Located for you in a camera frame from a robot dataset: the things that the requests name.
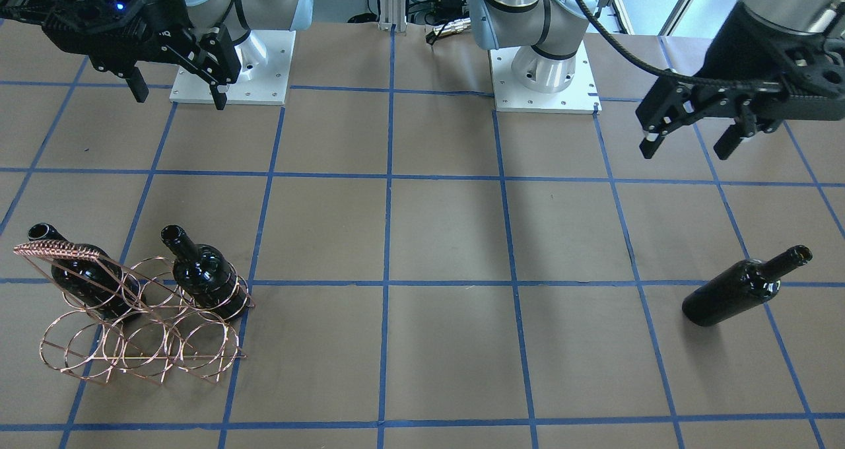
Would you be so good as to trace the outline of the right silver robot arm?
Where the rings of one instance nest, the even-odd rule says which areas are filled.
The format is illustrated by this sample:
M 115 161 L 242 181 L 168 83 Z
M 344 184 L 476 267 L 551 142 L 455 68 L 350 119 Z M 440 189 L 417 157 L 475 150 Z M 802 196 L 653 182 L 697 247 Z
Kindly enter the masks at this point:
M 266 61 L 254 31 L 305 30 L 312 15 L 313 0 L 85 0 L 77 25 L 92 66 L 124 79 L 136 101 L 148 94 L 144 61 L 200 78 L 222 110 L 230 85 Z

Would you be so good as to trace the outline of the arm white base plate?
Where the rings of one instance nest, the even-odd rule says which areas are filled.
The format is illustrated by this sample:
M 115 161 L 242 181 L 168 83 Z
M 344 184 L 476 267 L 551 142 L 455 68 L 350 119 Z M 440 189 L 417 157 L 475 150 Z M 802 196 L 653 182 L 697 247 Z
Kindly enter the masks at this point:
M 553 61 L 530 46 L 489 52 L 499 112 L 592 114 L 601 104 L 585 43 L 574 57 Z
M 295 39 L 295 31 L 252 30 L 235 47 L 242 68 L 235 84 L 225 93 L 226 105 L 283 106 Z M 209 85 L 181 67 L 170 100 L 179 104 L 214 105 Z

